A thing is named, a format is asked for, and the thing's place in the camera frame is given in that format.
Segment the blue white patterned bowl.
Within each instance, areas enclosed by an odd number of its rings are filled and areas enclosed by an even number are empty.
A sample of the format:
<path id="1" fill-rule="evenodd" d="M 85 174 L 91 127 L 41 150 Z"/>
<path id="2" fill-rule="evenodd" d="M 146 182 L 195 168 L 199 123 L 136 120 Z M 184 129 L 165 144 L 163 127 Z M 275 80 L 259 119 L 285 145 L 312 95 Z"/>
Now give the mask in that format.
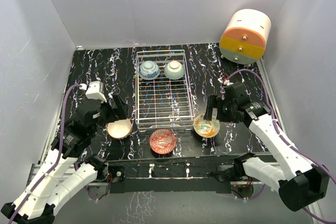
<path id="1" fill-rule="evenodd" d="M 151 60 L 145 61 L 140 64 L 139 76 L 144 80 L 153 80 L 160 74 L 158 65 Z"/>

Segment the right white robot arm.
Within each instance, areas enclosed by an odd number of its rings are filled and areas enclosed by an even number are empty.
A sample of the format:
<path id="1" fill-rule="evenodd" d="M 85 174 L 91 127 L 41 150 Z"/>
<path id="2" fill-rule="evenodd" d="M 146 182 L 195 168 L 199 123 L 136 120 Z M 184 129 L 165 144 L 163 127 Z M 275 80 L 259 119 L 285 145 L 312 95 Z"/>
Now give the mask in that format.
<path id="1" fill-rule="evenodd" d="M 247 180 L 255 178 L 278 192 L 291 211 L 298 211 L 326 196 L 329 178 L 322 165 L 314 164 L 299 153 L 293 142 L 276 127 L 271 109 L 262 101 L 252 101 L 241 82 L 230 83 L 224 97 L 210 95 L 204 119 L 210 120 L 213 109 L 216 119 L 225 123 L 244 123 L 265 144 L 279 167 L 247 153 L 234 160 L 233 166 L 214 172 L 214 176 Z"/>

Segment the pale green bowl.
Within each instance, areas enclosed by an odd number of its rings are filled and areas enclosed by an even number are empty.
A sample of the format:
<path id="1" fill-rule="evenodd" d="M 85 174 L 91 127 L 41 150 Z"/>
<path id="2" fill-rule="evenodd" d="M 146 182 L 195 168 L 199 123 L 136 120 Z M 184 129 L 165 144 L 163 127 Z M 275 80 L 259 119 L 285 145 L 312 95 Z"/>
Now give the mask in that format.
<path id="1" fill-rule="evenodd" d="M 185 70 L 179 61 L 173 60 L 166 64 L 164 74 L 170 80 L 178 80 L 184 76 Z"/>

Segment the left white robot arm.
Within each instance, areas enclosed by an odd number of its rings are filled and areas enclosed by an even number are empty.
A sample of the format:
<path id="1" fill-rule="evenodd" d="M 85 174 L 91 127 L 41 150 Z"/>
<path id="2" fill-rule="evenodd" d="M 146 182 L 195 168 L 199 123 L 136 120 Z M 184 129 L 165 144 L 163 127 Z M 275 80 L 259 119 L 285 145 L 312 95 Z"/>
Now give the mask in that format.
<path id="1" fill-rule="evenodd" d="M 108 163 L 91 155 L 63 182 L 66 171 L 91 144 L 99 128 L 126 119 L 127 104 L 112 96 L 115 107 L 100 99 L 87 99 L 75 114 L 62 120 L 45 161 L 23 193 L 1 208 L 1 213 L 16 223 L 53 223 L 56 214 L 78 191 L 93 181 L 108 177 Z"/>

